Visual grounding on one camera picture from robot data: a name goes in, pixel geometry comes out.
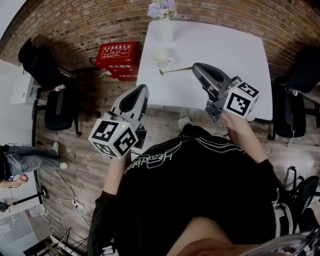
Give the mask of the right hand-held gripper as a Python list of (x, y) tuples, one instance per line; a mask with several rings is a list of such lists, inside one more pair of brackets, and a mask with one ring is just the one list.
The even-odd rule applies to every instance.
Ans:
[(217, 122), (222, 111), (245, 119), (254, 109), (260, 92), (240, 77), (230, 77), (221, 69), (201, 62), (192, 65), (192, 72), (209, 99), (205, 111)]

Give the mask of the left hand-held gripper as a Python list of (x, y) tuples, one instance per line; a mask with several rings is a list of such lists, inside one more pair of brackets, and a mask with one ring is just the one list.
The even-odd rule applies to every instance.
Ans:
[(111, 112), (97, 119), (88, 140), (101, 154), (111, 158), (122, 159), (132, 148), (141, 149), (147, 130), (139, 121), (146, 112), (148, 99), (145, 84), (127, 90), (115, 100)]

